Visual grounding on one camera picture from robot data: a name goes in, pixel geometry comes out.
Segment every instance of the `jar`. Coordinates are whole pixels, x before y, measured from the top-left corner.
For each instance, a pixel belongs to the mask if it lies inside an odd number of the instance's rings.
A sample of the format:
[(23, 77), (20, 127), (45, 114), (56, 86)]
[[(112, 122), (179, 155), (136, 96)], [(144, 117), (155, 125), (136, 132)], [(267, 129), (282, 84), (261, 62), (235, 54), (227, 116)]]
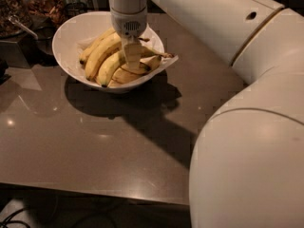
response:
[(25, 0), (31, 15), (49, 17), (58, 28), (66, 20), (64, 0)]
[(10, 22), (11, 16), (17, 17), (28, 28), (32, 25), (24, 0), (0, 0), (0, 38), (7, 38), (23, 32), (22, 29)]

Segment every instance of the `table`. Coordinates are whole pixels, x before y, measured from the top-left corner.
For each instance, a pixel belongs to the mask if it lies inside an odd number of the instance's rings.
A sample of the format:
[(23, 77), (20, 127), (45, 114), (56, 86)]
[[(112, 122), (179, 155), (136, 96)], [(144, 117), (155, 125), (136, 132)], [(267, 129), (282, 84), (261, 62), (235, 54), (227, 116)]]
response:
[(11, 67), (0, 85), (0, 182), (188, 205), (196, 138), (242, 80), (166, 14), (150, 27), (180, 59), (106, 94), (59, 66)]

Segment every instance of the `glass jar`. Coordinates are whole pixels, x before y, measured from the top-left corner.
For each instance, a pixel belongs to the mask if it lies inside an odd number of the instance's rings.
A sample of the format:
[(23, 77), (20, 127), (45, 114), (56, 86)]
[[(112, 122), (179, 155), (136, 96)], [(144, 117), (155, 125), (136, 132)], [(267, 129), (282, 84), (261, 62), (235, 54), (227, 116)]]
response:
[(7, 38), (23, 32), (22, 29), (10, 22), (11, 16), (17, 17), (28, 28), (32, 25), (24, 0), (0, 0), (0, 38)]
[(66, 20), (64, 0), (25, 0), (31, 15), (49, 17), (58, 28)]

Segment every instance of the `white robotic arm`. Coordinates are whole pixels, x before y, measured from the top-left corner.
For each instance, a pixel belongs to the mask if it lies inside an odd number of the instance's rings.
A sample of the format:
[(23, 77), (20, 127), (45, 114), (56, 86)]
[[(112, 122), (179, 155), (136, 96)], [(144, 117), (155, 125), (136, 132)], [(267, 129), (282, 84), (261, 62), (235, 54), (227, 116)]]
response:
[(272, 0), (152, 1), (249, 84), (199, 134), (193, 227), (304, 227), (304, 18)]

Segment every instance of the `screw hole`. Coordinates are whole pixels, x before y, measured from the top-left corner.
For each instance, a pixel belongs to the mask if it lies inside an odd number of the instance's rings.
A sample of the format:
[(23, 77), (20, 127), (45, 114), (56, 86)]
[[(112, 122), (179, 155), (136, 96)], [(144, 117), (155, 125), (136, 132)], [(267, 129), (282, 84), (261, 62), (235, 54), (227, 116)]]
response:
[(257, 17), (257, 12), (253, 11), (251, 13), (249, 13), (249, 15), (247, 16), (246, 20), (253, 20)]

